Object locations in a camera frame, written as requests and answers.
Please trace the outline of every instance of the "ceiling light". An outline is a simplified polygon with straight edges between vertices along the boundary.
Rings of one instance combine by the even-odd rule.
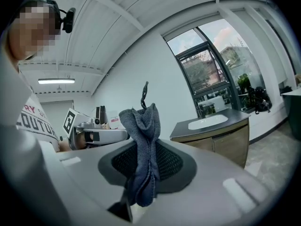
[[[75,79],[38,79],[39,84],[73,84]]]

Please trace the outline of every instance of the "gray towel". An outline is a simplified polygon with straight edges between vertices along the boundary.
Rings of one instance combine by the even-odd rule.
[[[143,88],[141,105],[143,109],[127,109],[119,113],[120,121],[129,135],[137,143],[137,168],[127,184],[128,199],[131,205],[149,206],[156,195],[159,170],[156,161],[156,140],[160,136],[159,113],[154,103],[145,105],[146,82]]]

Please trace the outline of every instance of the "sink cabinet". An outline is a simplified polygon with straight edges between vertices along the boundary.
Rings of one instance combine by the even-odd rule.
[[[244,168],[249,147],[249,119],[207,133],[171,140],[218,153]]]

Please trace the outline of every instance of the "white basin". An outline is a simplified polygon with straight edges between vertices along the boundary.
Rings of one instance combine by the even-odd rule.
[[[227,121],[228,118],[224,115],[214,115],[208,118],[204,118],[198,121],[190,122],[188,124],[189,130],[197,130],[208,126],[214,126],[216,124]]]

